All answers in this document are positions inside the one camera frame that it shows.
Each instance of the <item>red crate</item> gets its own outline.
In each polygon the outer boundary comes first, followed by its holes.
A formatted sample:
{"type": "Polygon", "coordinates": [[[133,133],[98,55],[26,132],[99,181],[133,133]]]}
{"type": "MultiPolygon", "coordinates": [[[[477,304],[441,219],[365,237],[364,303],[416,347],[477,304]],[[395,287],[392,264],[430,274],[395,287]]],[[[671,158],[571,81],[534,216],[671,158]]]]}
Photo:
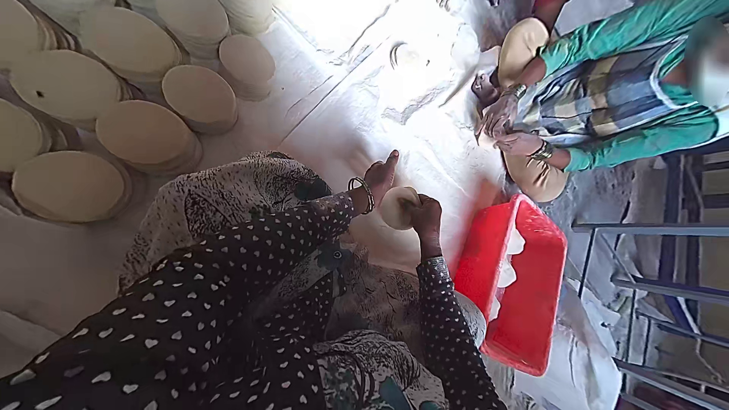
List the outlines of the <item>red crate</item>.
{"type": "Polygon", "coordinates": [[[516,224],[526,243],[513,255],[516,282],[501,299],[499,316],[488,324],[481,352],[532,376],[547,370],[552,330],[567,253],[564,233],[525,195],[480,210],[471,224],[453,282],[488,318],[496,292],[499,261],[516,224]]]}

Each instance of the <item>wrist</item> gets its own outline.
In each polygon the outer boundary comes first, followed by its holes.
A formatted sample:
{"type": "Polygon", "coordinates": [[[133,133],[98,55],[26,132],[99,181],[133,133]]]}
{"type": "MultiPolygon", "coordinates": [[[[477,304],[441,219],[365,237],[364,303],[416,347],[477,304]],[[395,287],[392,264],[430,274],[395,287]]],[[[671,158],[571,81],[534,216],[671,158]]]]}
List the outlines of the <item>wrist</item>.
{"type": "Polygon", "coordinates": [[[427,236],[420,238],[420,256],[421,260],[428,260],[438,256],[443,256],[443,251],[440,249],[440,237],[439,236],[427,236]]]}
{"type": "Polygon", "coordinates": [[[367,194],[365,187],[357,187],[353,190],[348,190],[347,194],[349,194],[349,196],[352,198],[354,211],[358,215],[364,214],[370,204],[369,194],[367,194]]]}

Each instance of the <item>black dress with white hearts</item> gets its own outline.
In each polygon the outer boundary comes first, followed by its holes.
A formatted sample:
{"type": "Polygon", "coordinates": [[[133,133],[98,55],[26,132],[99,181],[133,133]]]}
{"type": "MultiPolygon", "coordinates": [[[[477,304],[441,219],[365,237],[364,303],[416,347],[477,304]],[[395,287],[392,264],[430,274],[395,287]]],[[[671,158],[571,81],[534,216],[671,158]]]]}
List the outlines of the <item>black dress with white hearts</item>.
{"type": "Polygon", "coordinates": [[[325,341],[332,275],[272,317],[242,323],[252,301],[355,216],[341,193],[173,252],[0,380],[0,410],[505,409],[442,258],[418,267],[425,367],[372,331],[325,341]]]}

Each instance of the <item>dough ball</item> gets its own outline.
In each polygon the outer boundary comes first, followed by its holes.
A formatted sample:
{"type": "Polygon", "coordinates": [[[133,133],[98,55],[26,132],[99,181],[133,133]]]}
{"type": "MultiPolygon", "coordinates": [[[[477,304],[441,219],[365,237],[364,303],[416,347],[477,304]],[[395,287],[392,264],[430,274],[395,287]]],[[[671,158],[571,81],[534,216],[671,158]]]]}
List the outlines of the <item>dough ball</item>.
{"type": "Polygon", "coordinates": [[[422,205],[418,197],[418,191],[412,187],[394,187],[385,193],[382,198],[379,210],[382,220],[393,229],[406,231],[413,227],[410,221],[410,214],[403,207],[404,202],[410,202],[415,206],[422,205]]]}

